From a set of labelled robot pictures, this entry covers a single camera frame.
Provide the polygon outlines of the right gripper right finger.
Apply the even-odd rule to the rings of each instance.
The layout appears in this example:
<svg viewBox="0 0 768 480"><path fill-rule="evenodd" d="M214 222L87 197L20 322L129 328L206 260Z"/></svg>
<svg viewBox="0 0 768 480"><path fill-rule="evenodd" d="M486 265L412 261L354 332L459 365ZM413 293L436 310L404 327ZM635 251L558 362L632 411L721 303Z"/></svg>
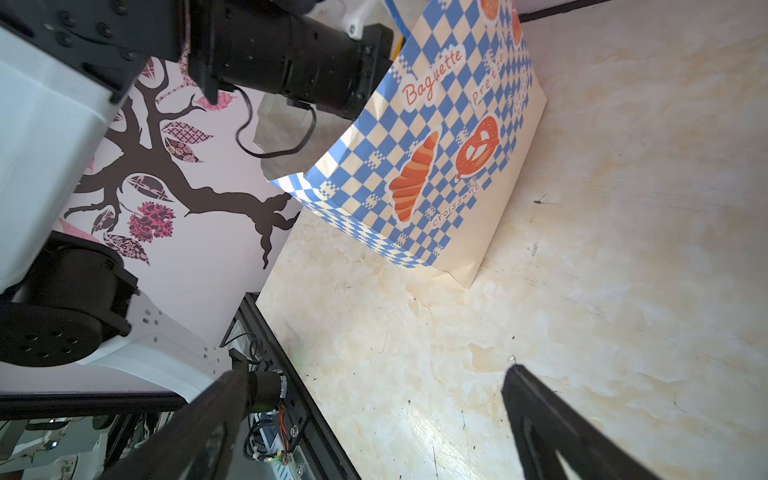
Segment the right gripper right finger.
<svg viewBox="0 0 768 480"><path fill-rule="evenodd" d="M525 366L506 373L502 398L526 479L655 479Z"/></svg>

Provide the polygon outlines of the blue checkered paper bag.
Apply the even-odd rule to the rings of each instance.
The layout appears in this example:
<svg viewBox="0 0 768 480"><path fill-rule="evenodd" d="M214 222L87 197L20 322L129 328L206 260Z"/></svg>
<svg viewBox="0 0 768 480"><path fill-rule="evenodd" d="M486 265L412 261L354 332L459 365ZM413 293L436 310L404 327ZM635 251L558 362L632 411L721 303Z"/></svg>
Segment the blue checkered paper bag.
<svg viewBox="0 0 768 480"><path fill-rule="evenodd" d="M393 264L469 287L547 99L512 1L430 1L358 118L266 179Z"/></svg>

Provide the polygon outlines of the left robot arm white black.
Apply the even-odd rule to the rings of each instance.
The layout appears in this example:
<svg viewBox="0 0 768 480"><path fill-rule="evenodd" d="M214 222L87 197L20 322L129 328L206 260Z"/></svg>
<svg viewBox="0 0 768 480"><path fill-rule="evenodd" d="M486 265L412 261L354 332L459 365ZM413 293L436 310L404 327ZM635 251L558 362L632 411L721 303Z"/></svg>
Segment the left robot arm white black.
<svg viewBox="0 0 768 480"><path fill-rule="evenodd" d="M271 250L289 195L194 187L162 129L255 89L353 119L393 32L346 1L5 1L1 5L1 359L111 368L194 400L228 353L165 319L123 263L170 231L167 200L247 217Z"/></svg>

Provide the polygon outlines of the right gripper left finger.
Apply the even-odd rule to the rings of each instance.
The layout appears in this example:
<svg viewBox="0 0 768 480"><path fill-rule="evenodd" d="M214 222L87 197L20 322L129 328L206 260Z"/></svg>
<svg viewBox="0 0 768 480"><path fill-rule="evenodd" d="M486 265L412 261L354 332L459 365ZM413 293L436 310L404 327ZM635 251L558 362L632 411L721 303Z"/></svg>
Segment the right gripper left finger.
<svg viewBox="0 0 768 480"><path fill-rule="evenodd" d="M103 479L224 479L248 398L247 370L233 369L204 390Z"/></svg>

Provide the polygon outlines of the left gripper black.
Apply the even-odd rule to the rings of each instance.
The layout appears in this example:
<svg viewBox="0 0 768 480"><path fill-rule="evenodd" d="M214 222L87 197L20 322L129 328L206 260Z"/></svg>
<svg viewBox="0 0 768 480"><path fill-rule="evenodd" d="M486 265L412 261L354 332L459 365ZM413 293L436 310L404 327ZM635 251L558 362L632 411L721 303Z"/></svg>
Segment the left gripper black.
<svg viewBox="0 0 768 480"><path fill-rule="evenodd" d="M358 39L308 14L312 1L192 1L187 72L212 105L237 86L354 120L392 61L393 31Z"/></svg>

